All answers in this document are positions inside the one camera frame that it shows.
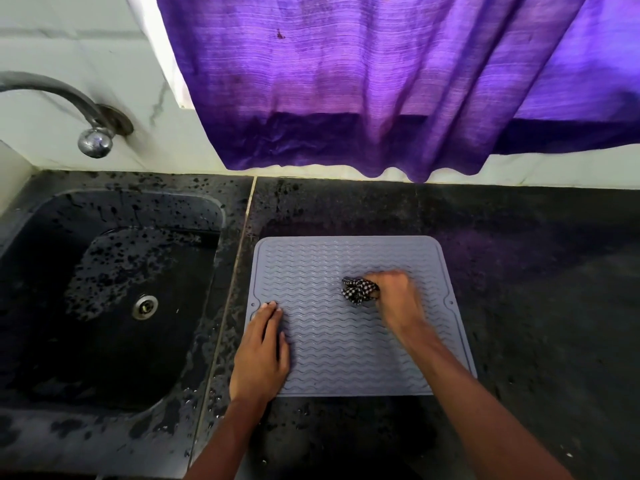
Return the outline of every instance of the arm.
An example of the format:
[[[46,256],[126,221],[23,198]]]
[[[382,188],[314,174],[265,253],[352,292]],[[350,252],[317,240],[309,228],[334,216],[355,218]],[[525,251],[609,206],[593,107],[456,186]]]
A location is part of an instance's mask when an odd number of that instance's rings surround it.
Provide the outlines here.
[[[284,332],[278,336],[281,319],[282,310],[272,301],[263,303],[247,326],[234,359],[227,412],[184,480],[235,478],[253,429],[289,373],[289,345]],[[276,340],[280,342],[279,359]]]
[[[571,475],[457,361],[425,319],[422,300],[402,271],[365,276],[380,287],[378,307],[422,371],[462,440],[479,479],[571,480]]]

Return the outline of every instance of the left hand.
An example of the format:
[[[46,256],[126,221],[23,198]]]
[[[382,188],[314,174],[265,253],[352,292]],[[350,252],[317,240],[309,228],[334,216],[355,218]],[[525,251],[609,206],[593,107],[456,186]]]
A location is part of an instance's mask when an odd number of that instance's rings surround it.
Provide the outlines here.
[[[289,373],[289,345],[284,332],[278,335],[281,319],[282,309],[276,302],[263,303],[249,322],[234,359],[231,402],[251,405],[258,420]],[[280,342],[280,359],[276,357],[276,340]]]

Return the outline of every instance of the black sink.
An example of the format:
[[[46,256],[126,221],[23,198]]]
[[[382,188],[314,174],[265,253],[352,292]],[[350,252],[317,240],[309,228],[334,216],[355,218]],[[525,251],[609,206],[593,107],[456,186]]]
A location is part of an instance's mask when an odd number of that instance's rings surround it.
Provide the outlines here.
[[[179,194],[41,206],[0,258],[0,403],[119,413],[164,398],[203,315],[222,220],[214,201]]]

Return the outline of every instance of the forearm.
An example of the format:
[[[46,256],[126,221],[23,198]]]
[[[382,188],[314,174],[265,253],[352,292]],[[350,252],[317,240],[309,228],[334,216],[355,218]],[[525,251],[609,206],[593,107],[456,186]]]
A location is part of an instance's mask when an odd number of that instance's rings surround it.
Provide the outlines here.
[[[233,480],[264,405],[231,401],[209,444],[184,476],[184,480]]]
[[[469,374],[429,326],[401,339],[453,427],[480,479],[570,479],[547,450]]]

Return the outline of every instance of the faucet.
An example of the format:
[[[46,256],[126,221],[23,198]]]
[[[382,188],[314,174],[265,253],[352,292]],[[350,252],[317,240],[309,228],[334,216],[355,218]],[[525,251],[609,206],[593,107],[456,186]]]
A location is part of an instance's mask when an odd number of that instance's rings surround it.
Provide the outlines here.
[[[80,133],[78,148],[91,158],[104,158],[116,135],[133,133],[133,123],[121,111],[107,104],[94,103],[76,88],[52,77],[30,72],[0,71],[0,93],[14,89],[33,89],[64,97],[78,108],[91,128]]]

